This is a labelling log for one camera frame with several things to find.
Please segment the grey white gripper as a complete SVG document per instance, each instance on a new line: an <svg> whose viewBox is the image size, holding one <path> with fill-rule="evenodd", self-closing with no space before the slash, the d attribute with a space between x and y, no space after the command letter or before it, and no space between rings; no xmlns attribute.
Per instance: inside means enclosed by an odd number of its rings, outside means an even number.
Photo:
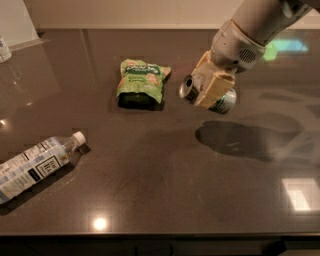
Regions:
<svg viewBox="0 0 320 256"><path fill-rule="evenodd" d="M250 26L245 30L234 20L226 21L214 36L211 51L202 55L191 73L198 91L194 105L209 109L235 85L231 74L213 72L213 62L225 70L250 70L265 52L265 40L266 33L261 28Z"/></svg>

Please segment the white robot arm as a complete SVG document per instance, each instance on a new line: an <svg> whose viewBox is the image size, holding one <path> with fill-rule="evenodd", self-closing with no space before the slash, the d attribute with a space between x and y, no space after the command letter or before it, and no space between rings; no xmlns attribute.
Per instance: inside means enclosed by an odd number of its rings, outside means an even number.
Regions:
<svg viewBox="0 0 320 256"><path fill-rule="evenodd" d="M209 111L229 112L237 98L235 75L252 69L276 35L319 8L320 0L244 0L185 78L180 97Z"/></svg>

